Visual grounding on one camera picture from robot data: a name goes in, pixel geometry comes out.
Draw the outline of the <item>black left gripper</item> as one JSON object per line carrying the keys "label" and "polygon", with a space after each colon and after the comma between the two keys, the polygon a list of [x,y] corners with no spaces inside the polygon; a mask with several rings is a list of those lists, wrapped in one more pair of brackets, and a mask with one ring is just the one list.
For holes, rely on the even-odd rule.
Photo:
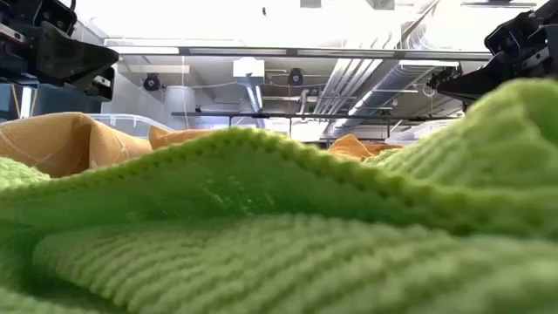
{"label": "black left gripper", "polygon": [[76,5],[77,0],[0,0],[0,84],[36,84],[37,50],[37,73],[42,77],[89,86],[87,96],[112,100],[111,66],[119,54],[68,37],[78,20]]}

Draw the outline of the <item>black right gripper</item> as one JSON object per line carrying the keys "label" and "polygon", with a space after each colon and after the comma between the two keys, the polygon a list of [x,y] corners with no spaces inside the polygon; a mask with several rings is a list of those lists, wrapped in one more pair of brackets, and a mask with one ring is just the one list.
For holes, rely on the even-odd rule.
{"label": "black right gripper", "polygon": [[441,83],[437,93],[471,104],[509,80],[558,77],[558,0],[499,24],[484,45],[493,59]]}

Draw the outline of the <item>light orange checked towel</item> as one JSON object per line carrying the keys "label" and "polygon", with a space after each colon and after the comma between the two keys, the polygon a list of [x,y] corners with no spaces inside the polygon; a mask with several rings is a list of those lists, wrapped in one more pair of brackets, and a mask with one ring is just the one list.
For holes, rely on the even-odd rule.
{"label": "light orange checked towel", "polygon": [[52,113],[0,124],[0,157],[35,167],[52,177],[81,173],[149,154],[211,134],[210,129],[148,129],[143,139],[83,113]]}

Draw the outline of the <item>mustard yellow towel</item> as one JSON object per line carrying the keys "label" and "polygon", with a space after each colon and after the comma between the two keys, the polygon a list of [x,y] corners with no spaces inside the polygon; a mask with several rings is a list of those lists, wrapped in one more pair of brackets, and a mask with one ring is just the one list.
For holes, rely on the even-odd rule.
{"label": "mustard yellow towel", "polygon": [[363,143],[354,134],[349,133],[333,142],[327,149],[329,153],[350,157],[360,161],[380,155],[383,151],[400,149],[399,145],[385,143]]}

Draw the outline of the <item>bright green knitted towel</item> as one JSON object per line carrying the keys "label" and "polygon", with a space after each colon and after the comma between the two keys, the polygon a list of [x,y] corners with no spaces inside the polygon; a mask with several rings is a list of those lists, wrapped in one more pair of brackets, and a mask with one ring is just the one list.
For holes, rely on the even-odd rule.
{"label": "bright green knitted towel", "polygon": [[2,158],[0,314],[558,314],[558,80],[366,160],[247,128]]}

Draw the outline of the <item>black hanging ceiling device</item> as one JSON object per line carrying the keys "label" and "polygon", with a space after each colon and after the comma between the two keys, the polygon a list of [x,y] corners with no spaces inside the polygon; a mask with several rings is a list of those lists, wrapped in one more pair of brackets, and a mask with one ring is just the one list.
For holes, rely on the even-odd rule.
{"label": "black hanging ceiling device", "polygon": [[426,85],[432,89],[437,89],[441,83],[449,79],[454,79],[462,74],[463,70],[460,65],[445,66],[442,70],[432,72],[431,77],[426,82]]}

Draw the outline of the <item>white round column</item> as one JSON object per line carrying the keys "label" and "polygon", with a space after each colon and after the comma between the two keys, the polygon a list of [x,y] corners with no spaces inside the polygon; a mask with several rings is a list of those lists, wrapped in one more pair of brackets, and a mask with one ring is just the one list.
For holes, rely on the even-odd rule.
{"label": "white round column", "polygon": [[174,130],[189,127],[189,120],[185,113],[195,111],[195,92],[183,85],[170,85],[165,90],[164,107],[167,115],[166,124]]}

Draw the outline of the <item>white ceiling pipes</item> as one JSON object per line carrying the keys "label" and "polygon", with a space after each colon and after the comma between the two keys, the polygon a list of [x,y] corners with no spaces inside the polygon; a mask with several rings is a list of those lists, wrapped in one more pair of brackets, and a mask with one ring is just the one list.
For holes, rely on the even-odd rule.
{"label": "white ceiling pipes", "polygon": [[381,59],[339,59],[313,113],[337,113],[381,63]]}

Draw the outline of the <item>white ceiling box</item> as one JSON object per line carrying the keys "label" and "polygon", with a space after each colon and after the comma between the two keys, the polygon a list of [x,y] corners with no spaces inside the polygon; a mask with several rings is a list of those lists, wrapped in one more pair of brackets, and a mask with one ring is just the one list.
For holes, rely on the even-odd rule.
{"label": "white ceiling box", "polygon": [[233,62],[234,78],[262,78],[265,73],[265,62],[253,57],[242,57]]}

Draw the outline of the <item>long ceiling light bar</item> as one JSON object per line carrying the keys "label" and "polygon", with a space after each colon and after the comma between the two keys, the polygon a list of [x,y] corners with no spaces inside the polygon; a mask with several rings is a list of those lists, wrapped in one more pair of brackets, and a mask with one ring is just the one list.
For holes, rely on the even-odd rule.
{"label": "long ceiling light bar", "polygon": [[259,47],[238,44],[201,45],[179,39],[106,38],[104,46],[122,56],[254,57],[254,58],[334,58],[439,61],[487,61],[483,51],[348,49],[323,47]]}

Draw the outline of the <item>silver ventilation duct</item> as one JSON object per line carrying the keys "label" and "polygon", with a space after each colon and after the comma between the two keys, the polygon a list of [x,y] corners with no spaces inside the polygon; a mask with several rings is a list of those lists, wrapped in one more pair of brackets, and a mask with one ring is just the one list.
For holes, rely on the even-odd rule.
{"label": "silver ventilation duct", "polygon": [[345,134],[350,128],[364,121],[359,116],[370,116],[378,112],[380,107],[387,106],[401,94],[409,93],[413,84],[428,77],[431,73],[439,72],[446,67],[457,66],[459,66],[459,61],[400,60],[390,62],[388,71],[382,74],[370,88],[364,90],[364,94],[346,113],[347,118],[332,120],[324,132],[328,135]]}

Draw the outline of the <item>black overhead shelf rail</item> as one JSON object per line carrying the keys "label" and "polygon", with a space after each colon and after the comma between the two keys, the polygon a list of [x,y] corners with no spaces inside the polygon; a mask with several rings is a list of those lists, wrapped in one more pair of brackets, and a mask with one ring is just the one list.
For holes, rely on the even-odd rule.
{"label": "black overhead shelf rail", "polygon": [[415,116],[400,116],[400,115],[349,115],[349,114],[309,114],[309,113],[228,113],[228,112],[171,112],[173,117],[249,117],[253,119],[270,119],[270,118],[284,118],[284,119],[402,119],[411,121],[429,121],[429,120],[443,120],[443,119],[459,119],[462,117],[450,116],[431,116],[431,115],[415,115]]}

